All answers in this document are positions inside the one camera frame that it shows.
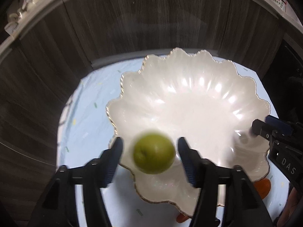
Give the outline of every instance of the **green apple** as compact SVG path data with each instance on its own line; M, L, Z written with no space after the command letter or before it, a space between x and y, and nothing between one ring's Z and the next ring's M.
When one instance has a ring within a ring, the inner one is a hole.
M176 150L170 139L158 133L141 136L134 145L134 162L140 171L159 174L174 162Z

